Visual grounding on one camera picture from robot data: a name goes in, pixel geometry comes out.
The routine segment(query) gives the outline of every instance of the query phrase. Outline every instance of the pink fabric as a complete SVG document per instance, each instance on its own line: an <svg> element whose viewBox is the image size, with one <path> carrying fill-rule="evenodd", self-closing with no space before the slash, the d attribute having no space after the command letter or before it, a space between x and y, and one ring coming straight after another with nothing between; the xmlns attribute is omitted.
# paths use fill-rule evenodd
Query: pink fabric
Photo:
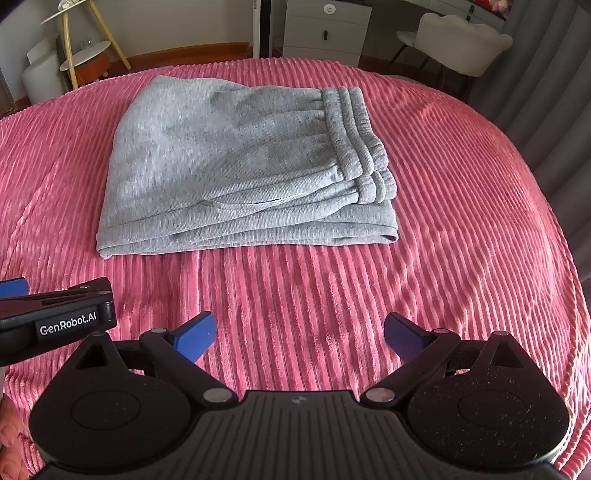
<svg viewBox="0 0 591 480"><path fill-rule="evenodd" d="M155 75L246 85L359 86L398 183L395 245L271 246L102 260L95 251L115 127ZM556 465L575 476L591 455L589 315L566 242L511 143L435 90L307 60L166 67L92 84L0 122L0 277L33 291L106 275L115 339L169 329L201 310L218 320L200 360L249 388L350 388L400 365L382 322L400 312L470 339L508 330L565 398L571 429ZM26 419L74 346L9 369ZM41 465L27 437L32 469Z"/></svg>

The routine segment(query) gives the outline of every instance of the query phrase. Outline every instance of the white chair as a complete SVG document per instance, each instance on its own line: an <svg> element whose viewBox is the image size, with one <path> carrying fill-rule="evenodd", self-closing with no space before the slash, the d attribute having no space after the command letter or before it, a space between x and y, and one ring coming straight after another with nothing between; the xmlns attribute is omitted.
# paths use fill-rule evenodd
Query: white chair
<svg viewBox="0 0 591 480"><path fill-rule="evenodd" d="M30 65L22 73L22 82L33 105L67 92L57 59L56 39L57 33L49 35L27 53Z"/></svg>
<svg viewBox="0 0 591 480"><path fill-rule="evenodd" d="M473 24L457 15L440 17L435 13L424 14L416 33L399 31L397 37L404 44L388 67L409 47L427 55L421 70L429 58L445 68L466 76L462 90L469 88L470 79L480 77L495 58L513 45L510 35L501 35L489 25Z"/></svg>
<svg viewBox="0 0 591 480"><path fill-rule="evenodd" d="M406 30L398 30L396 32L396 38L399 39L402 42L402 47L400 47L398 49L398 51L396 52L396 55L394 55L394 57L392 57L392 60L390 60L390 62L388 63L388 66L386 67L386 70L384 71L384 73L388 73L388 71L390 70L390 67L394 64L394 62L396 60L398 60L398 57L400 56L400 54L407 49L407 47L411 47L414 48L414 42L417 38L417 32L408 32ZM423 61L422 65L418 68L418 71L422 70L423 67L427 64L429 60L429 57L427 56L425 58L425 60Z"/></svg>

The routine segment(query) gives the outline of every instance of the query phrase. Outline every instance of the metal screw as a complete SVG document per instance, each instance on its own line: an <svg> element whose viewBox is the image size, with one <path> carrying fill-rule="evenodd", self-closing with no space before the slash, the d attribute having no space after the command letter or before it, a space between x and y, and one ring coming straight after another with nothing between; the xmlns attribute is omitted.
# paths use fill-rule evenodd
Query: metal screw
<svg viewBox="0 0 591 480"><path fill-rule="evenodd" d="M392 401L396 396L389 388L375 387L365 393L368 400L376 403L387 403Z"/></svg>
<svg viewBox="0 0 591 480"><path fill-rule="evenodd" d="M302 405L303 403L306 403L308 399L303 395L298 395L297 397L293 397L291 401L296 405Z"/></svg>
<svg viewBox="0 0 591 480"><path fill-rule="evenodd" d="M205 391L203 398L211 403L226 403L232 398L232 392L227 388L210 388Z"/></svg>

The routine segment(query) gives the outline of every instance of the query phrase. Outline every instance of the white dresser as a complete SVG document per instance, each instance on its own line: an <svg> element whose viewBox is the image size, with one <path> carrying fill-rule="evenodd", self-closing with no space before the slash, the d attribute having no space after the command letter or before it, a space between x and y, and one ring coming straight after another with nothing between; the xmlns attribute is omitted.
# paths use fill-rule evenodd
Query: white dresser
<svg viewBox="0 0 591 480"><path fill-rule="evenodd" d="M356 67L371 10L363 2L288 0L282 56Z"/></svg>
<svg viewBox="0 0 591 480"><path fill-rule="evenodd" d="M404 0L411 4L421 5L440 15L458 15L470 23L490 25L500 30L505 25L505 20L493 12L473 4L469 0Z"/></svg>

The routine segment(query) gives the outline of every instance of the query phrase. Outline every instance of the white nightstand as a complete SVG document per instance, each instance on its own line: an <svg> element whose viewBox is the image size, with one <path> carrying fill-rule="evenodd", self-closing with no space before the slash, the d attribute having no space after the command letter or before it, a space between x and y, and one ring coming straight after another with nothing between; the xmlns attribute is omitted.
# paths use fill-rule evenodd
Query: white nightstand
<svg viewBox="0 0 591 480"><path fill-rule="evenodd" d="M364 2L289 0L282 56L356 67L371 10Z"/></svg>

